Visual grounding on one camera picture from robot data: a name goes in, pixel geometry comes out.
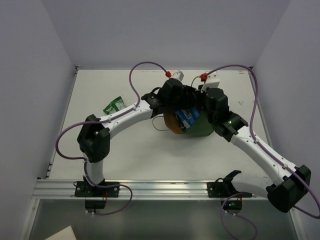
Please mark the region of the blue snack packet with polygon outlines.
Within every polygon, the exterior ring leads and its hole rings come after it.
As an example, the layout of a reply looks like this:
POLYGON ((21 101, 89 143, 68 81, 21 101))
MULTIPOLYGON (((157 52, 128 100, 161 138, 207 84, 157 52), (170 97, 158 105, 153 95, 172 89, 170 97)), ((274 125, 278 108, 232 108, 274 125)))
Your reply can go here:
POLYGON ((173 113, 183 131, 189 129, 200 116, 200 112, 195 107, 185 110, 175 110, 173 113))

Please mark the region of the green paper bag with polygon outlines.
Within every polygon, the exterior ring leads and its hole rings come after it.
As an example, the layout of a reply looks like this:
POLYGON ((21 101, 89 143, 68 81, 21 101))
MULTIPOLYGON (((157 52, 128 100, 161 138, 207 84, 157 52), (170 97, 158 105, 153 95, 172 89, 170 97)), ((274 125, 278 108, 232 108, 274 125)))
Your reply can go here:
POLYGON ((174 134, 178 134, 178 135, 184 134, 184 135, 189 135, 192 137, 207 137, 214 132, 214 128, 208 122, 204 112, 201 110, 198 110, 198 111, 200 113, 200 116, 197 118, 195 123, 185 131, 183 131, 180 128, 178 120, 174 115, 174 110, 173 111, 166 111, 162 116, 155 116, 152 119, 152 126, 159 132, 171 131, 174 134), (159 129, 155 126, 154 120, 156 118, 163 118, 164 119, 164 124, 166 126, 166 129, 159 129))

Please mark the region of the green snack packet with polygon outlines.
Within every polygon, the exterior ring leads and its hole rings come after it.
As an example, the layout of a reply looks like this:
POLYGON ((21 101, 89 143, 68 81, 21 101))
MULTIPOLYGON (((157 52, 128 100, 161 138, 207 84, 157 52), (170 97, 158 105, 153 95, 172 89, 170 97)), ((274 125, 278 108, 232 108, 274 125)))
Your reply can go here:
POLYGON ((104 109, 103 112, 106 115, 113 114, 115 112, 118 112, 127 106, 124 103, 124 100, 121 96, 116 97, 114 100, 112 100, 104 109))

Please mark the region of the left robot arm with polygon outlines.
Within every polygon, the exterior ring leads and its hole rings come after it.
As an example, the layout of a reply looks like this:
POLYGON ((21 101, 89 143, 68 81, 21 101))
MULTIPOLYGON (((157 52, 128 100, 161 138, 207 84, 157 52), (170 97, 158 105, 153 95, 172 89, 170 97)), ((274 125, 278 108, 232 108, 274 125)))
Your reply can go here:
POLYGON ((145 120, 163 115, 167 128, 175 134, 184 131, 174 112, 189 110, 199 105, 201 91, 170 78, 161 87, 138 98, 132 106, 106 117, 90 115, 86 118, 77 137, 84 156, 86 190, 99 196, 104 190, 103 160, 110 152, 110 142, 123 130, 145 120))

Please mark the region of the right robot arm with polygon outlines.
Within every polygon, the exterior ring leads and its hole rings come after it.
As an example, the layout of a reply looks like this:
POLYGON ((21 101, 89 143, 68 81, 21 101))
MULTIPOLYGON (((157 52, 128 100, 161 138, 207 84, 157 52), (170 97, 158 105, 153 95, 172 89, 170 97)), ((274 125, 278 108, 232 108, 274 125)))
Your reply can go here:
POLYGON ((233 171, 222 185, 227 196, 250 193, 267 198, 277 210, 287 213, 308 193, 311 170, 283 158, 251 131, 248 123, 229 109, 228 97, 222 89, 199 92, 197 103, 215 132, 246 153, 267 174, 263 179, 252 173, 233 171))

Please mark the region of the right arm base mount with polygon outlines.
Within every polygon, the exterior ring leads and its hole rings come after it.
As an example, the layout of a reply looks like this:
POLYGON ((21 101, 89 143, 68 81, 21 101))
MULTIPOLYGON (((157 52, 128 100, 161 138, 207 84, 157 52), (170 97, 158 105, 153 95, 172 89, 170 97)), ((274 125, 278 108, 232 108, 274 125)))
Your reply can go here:
POLYGON ((243 207, 243 198, 251 198, 251 193, 245 192, 242 195, 233 197, 231 200, 224 203, 223 199, 226 199, 234 194, 239 193, 230 182, 224 181, 222 178, 218 178, 215 181, 206 183, 206 190, 209 198, 221 199, 221 206, 225 211, 239 213, 243 207))

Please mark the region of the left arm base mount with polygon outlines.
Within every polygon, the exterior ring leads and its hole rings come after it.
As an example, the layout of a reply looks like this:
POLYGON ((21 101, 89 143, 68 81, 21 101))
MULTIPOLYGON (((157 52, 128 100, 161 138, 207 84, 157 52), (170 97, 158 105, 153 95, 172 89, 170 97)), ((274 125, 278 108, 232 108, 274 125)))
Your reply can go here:
POLYGON ((85 198, 84 207, 87 211, 96 213, 103 210, 107 204, 107 198, 117 198, 119 195, 119 182, 105 181, 100 186, 111 186, 110 188, 100 188, 90 185, 87 181, 75 181, 74 196, 85 198))

